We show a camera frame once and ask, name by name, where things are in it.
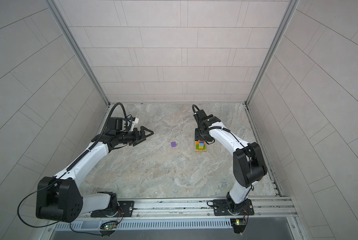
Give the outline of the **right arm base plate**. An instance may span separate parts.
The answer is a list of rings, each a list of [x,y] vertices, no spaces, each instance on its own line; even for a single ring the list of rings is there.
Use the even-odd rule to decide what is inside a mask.
[[[226,199],[212,200],[208,201],[207,205],[213,209],[215,216],[253,216],[255,214],[250,199],[237,205]]]

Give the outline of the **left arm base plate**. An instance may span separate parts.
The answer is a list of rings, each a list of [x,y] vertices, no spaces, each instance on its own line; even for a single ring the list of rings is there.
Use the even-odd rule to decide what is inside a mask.
[[[92,218],[121,218],[131,217],[134,210],[134,201],[117,201],[117,203],[109,203],[104,210],[96,210],[91,212]]]

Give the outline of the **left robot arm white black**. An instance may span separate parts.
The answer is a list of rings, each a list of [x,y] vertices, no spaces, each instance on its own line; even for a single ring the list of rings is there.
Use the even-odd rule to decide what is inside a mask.
[[[35,215],[39,219],[71,223],[79,215],[113,217],[120,214],[116,193],[98,192],[82,196],[79,186],[94,166],[113,150],[136,146],[153,135],[135,117],[107,119],[100,134],[71,164],[53,177],[44,177],[37,186]]]

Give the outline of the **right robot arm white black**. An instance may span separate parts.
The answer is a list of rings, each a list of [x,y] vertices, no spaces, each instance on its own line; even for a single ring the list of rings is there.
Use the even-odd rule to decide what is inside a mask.
[[[219,118],[207,115],[198,106],[192,105],[192,110],[197,123],[195,141],[208,145],[217,141],[232,155],[235,183],[226,195],[226,206],[233,215],[246,215],[248,194],[268,172],[261,147],[256,142],[242,140],[227,129]]]

